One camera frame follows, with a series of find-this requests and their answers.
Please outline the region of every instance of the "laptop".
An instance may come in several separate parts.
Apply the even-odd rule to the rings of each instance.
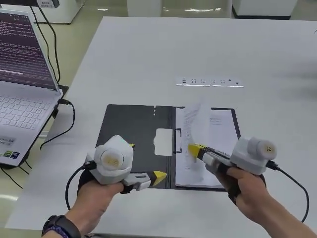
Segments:
[[[20,164],[61,97],[28,13],[0,9],[0,164]]]

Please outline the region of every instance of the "laptop keyboard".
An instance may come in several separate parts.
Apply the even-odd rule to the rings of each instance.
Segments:
[[[35,130],[52,101],[0,96],[0,125]]]

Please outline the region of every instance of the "white desk surface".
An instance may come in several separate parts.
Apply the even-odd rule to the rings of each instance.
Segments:
[[[40,230],[51,214],[66,212],[66,182],[94,148],[107,104],[185,106],[206,97],[235,108],[242,135],[276,143],[276,161],[309,191],[306,224],[317,232],[316,29],[308,21],[103,18],[67,95],[75,127],[43,148],[6,227]],[[245,88],[175,86],[179,76],[233,77]],[[50,137],[71,124],[71,108],[60,108]],[[304,192],[278,172],[265,177],[270,193],[301,219]],[[225,193],[162,189],[117,195],[95,232],[267,237]]]

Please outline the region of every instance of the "clipboard clip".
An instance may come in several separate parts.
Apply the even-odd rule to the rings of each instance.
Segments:
[[[179,131],[179,135],[180,135],[180,148],[179,150],[176,150],[176,132]],[[182,129],[181,128],[176,128],[174,130],[174,138],[175,138],[175,146],[174,146],[174,151],[173,153],[176,154],[176,153],[182,153]]]

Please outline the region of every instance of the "grey floor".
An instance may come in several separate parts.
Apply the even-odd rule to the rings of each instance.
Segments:
[[[225,18],[231,15],[228,15],[227,12],[229,7],[230,6],[228,6],[224,0],[162,0],[161,16]],[[87,0],[72,24],[54,25],[58,36],[58,57],[61,68],[62,85],[71,85],[103,16],[128,16],[127,1]],[[291,15],[291,20],[317,20],[317,0],[299,0]],[[42,29],[49,40],[50,46],[53,47],[53,36],[49,28],[42,24]],[[48,124],[46,130],[49,129],[51,124],[52,122]],[[38,159],[37,155],[41,142],[41,140],[38,140],[31,150],[29,159],[31,165],[35,164]],[[19,169],[11,170],[9,173],[21,185],[23,185],[27,179],[27,176]],[[39,231],[3,229],[21,190],[2,172],[0,172],[0,188],[0,237],[40,237]]]

